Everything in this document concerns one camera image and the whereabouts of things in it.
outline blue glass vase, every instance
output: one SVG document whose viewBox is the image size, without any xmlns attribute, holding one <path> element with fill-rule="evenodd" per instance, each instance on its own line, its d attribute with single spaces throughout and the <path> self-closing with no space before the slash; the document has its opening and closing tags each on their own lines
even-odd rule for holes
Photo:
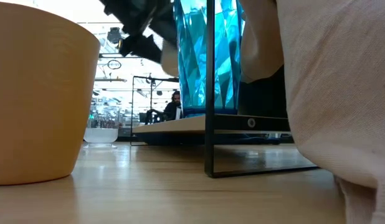
<svg viewBox="0 0 385 224">
<path fill-rule="evenodd" d="M 237 0 L 215 0 L 215 113 L 237 114 L 242 9 Z M 205 113 L 206 0 L 175 0 L 178 68 L 184 116 Z"/>
</svg>

